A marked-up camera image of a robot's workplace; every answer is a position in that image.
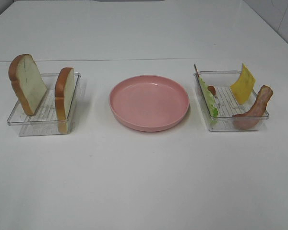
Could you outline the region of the green lettuce leaf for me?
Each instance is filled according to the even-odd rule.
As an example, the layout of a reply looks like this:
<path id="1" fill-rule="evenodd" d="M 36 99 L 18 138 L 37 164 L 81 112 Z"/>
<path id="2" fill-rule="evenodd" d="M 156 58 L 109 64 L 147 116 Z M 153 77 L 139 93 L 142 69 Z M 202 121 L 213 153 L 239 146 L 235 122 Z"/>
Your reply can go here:
<path id="1" fill-rule="evenodd" d="M 205 98 L 209 113 L 212 117 L 217 117 L 218 116 L 218 110 L 215 107 L 215 98 L 213 94 L 209 91 L 208 86 L 206 83 L 203 81 L 201 77 L 198 77 L 199 84 L 201 86 L 203 96 Z"/>

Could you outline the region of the dark brown bacon strip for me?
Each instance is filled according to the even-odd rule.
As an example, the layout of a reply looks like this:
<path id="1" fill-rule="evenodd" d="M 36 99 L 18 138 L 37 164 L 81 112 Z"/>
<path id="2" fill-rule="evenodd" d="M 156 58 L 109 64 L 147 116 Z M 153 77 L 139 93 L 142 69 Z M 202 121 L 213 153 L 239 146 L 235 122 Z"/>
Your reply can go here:
<path id="1" fill-rule="evenodd" d="M 198 70 L 197 70 L 196 65 L 194 65 L 194 69 L 195 69 L 196 76 L 199 77 L 199 72 L 198 72 Z M 209 90 L 209 92 L 211 92 L 211 94 L 212 94 L 213 96 L 216 95 L 216 90 L 215 90 L 214 86 L 211 86 L 211 85 L 210 85 L 210 86 L 207 86 L 207 89 Z"/>

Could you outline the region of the bread slice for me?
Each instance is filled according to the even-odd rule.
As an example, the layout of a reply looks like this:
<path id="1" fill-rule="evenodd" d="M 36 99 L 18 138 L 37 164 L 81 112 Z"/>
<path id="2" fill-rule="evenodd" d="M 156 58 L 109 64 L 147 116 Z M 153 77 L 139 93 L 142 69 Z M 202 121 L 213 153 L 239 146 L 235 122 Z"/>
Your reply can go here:
<path id="1" fill-rule="evenodd" d="M 34 115 L 47 87 L 32 56 L 18 55 L 9 66 L 8 76 L 25 114 Z"/>
<path id="2" fill-rule="evenodd" d="M 68 133 L 69 125 L 67 119 L 74 87 L 74 69 L 71 67 L 61 69 L 55 85 L 55 108 L 57 119 L 62 121 L 58 123 L 58 131 L 61 134 Z"/>

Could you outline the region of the yellow cheese slice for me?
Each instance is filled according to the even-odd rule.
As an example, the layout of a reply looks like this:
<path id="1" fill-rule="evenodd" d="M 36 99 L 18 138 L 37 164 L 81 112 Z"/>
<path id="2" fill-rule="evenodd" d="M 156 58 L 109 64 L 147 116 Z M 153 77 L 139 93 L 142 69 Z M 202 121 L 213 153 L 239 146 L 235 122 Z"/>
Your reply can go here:
<path id="1" fill-rule="evenodd" d="M 242 63 L 239 78 L 234 84 L 230 86 L 230 89 L 238 104 L 243 104 L 248 100 L 255 85 L 255 82 L 255 77 Z"/>

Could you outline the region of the pink bacon strip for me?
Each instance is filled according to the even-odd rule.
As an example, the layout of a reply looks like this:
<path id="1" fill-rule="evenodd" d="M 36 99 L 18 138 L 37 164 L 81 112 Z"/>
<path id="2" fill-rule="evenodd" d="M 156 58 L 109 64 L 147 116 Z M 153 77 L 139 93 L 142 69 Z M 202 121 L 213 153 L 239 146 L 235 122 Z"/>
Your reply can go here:
<path id="1" fill-rule="evenodd" d="M 249 111 L 232 116 L 234 118 L 238 118 L 238 120 L 233 122 L 234 127 L 239 130 L 248 130 L 256 126 L 260 119 L 255 117 L 262 117 L 264 115 L 267 104 L 272 95 L 272 89 L 266 85 L 263 85 L 260 88 L 256 100 Z"/>

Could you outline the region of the pink plate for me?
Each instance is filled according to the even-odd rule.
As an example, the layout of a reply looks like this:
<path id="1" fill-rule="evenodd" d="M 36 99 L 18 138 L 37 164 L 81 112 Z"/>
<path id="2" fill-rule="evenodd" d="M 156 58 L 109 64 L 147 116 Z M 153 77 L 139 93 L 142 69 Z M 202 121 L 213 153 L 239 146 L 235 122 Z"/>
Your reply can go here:
<path id="1" fill-rule="evenodd" d="M 190 99 L 177 82 L 156 75 L 141 75 L 118 83 L 109 94 L 109 106 L 123 125 L 144 132 L 163 131 L 187 114 Z"/>

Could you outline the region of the right clear plastic tray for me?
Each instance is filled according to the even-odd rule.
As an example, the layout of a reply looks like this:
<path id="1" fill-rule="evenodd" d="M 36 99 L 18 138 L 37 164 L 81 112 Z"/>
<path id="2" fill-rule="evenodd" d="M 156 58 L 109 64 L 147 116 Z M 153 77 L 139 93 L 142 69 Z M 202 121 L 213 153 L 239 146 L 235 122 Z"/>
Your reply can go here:
<path id="1" fill-rule="evenodd" d="M 230 86 L 239 78 L 240 71 L 199 71 L 194 73 L 196 80 L 196 95 L 204 116 L 206 127 L 211 132 L 241 131 L 244 124 L 252 125 L 247 131 L 260 130 L 261 126 L 269 118 L 269 113 L 264 111 L 262 116 L 234 117 L 236 114 L 243 114 L 253 106 L 257 94 L 252 91 L 248 100 L 239 104 L 234 97 Z M 204 81 L 207 86 L 213 86 L 216 94 L 214 96 L 214 108 L 218 111 L 216 117 L 210 112 L 208 100 L 204 97 Z"/>

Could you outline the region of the clear plastic tray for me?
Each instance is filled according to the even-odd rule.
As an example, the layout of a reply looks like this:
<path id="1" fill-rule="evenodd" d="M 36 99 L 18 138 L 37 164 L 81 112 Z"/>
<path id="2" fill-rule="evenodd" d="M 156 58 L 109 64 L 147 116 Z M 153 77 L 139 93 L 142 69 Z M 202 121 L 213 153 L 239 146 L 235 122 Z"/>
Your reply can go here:
<path id="1" fill-rule="evenodd" d="M 248 100 L 239 104 L 234 97 L 230 86 L 239 78 L 240 71 L 199 71 L 194 73 L 196 80 L 196 95 L 204 116 L 206 127 L 211 132 L 241 131 L 244 124 L 252 125 L 247 131 L 260 130 L 261 126 L 269 118 L 269 113 L 264 111 L 262 116 L 234 117 L 236 114 L 243 114 L 253 106 L 257 94 L 252 91 Z M 216 117 L 210 112 L 208 100 L 204 97 L 204 81 L 207 86 L 213 86 L 216 94 L 214 96 L 214 108 L 218 111 Z"/>
<path id="2" fill-rule="evenodd" d="M 27 116 L 19 101 L 16 102 L 7 124 L 11 126 L 19 136 L 44 136 L 69 134 L 74 124 L 74 114 L 77 102 L 82 94 L 81 74 L 74 73 L 74 90 L 70 106 L 69 116 L 66 120 L 58 120 L 55 108 L 55 84 L 57 73 L 41 75 L 48 91 L 45 93 L 36 113 Z"/>

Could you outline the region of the left clear plastic tray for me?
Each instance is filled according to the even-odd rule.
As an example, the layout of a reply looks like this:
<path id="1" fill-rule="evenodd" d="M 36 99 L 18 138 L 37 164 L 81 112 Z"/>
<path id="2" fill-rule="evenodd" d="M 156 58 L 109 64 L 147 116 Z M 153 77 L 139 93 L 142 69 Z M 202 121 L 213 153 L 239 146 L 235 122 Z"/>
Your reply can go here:
<path id="1" fill-rule="evenodd" d="M 7 124 L 11 126 L 19 136 L 44 136 L 69 134 L 74 124 L 74 114 L 77 102 L 82 94 L 81 74 L 74 73 L 74 90 L 70 106 L 69 116 L 66 120 L 58 120 L 55 108 L 55 84 L 57 73 L 41 75 L 48 91 L 45 93 L 36 113 L 27 116 L 19 101 L 16 102 Z"/>

